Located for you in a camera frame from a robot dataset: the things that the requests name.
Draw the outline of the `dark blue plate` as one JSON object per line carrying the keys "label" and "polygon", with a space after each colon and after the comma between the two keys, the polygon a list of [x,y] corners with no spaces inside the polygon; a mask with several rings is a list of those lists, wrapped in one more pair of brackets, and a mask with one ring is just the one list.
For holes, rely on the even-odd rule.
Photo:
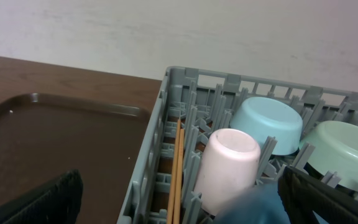
{"label": "dark blue plate", "polygon": [[213,223],[222,224],[290,224],[278,184],[255,186],[240,195],[214,218]]}

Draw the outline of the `wooden chopstick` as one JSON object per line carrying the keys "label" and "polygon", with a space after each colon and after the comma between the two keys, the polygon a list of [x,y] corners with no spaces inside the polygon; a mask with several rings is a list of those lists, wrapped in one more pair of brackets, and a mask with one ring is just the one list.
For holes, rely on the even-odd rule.
{"label": "wooden chopstick", "polygon": [[184,151],[185,130],[180,130],[177,159],[177,181],[175,186],[175,203],[173,209],[173,224],[180,224],[181,212],[181,185],[183,174],[183,151]]}
{"label": "wooden chopstick", "polygon": [[167,224],[173,223],[173,211],[174,211],[174,203],[175,203],[175,188],[177,181],[177,165],[178,165],[178,151],[179,151],[179,137],[181,130],[181,120],[177,121],[177,131],[175,137],[175,148],[173,153],[173,164],[172,164],[172,173],[171,173],[171,182],[170,182],[170,192],[169,192],[169,200],[167,207]]}

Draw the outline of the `pink cup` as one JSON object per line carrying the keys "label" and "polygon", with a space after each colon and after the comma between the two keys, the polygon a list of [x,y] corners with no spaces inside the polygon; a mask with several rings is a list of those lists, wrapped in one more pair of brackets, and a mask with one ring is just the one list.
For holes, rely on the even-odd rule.
{"label": "pink cup", "polygon": [[194,192],[201,208],[217,215],[229,202],[254,186],[260,146],[250,135],[231,128],[213,132],[203,151]]}

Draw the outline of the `mint green bowl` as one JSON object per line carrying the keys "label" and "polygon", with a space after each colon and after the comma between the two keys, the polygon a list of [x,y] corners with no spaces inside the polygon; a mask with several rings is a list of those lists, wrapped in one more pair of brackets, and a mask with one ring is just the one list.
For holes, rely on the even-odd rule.
{"label": "mint green bowl", "polygon": [[337,172],[339,185],[358,192],[358,126],[341,121],[324,121],[299,143],[314,146],[308,164],[321,175]]}

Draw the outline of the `light blue bowl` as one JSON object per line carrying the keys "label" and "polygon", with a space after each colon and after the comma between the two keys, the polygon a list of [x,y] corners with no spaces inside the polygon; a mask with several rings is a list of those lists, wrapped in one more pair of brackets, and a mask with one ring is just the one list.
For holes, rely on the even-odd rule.
{"label": "light blue bowl", "polygon": [[273,155],[286,156],[298,150],[303,120],[290,106],[265,97],[246,99],[234,113],[229,126],[247,133],[262,147],[267,138],[277,143]]}

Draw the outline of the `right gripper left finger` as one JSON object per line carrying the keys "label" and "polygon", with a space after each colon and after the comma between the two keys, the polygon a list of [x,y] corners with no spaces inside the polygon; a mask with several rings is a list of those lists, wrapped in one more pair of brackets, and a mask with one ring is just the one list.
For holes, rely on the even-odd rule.
{"label": "right gripper left finger", "polygon": [[0,206],[0,224],[75,223],[81,209],[83,181],[73,169]]}

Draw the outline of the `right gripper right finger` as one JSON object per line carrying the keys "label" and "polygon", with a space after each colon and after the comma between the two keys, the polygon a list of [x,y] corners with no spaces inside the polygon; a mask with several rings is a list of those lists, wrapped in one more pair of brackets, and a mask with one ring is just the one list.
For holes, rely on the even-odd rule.
{"label": "right gripper right finger", "polygon": [[291,223],[358,224],[358,201],[294,168],[278,180],[278,194]]}

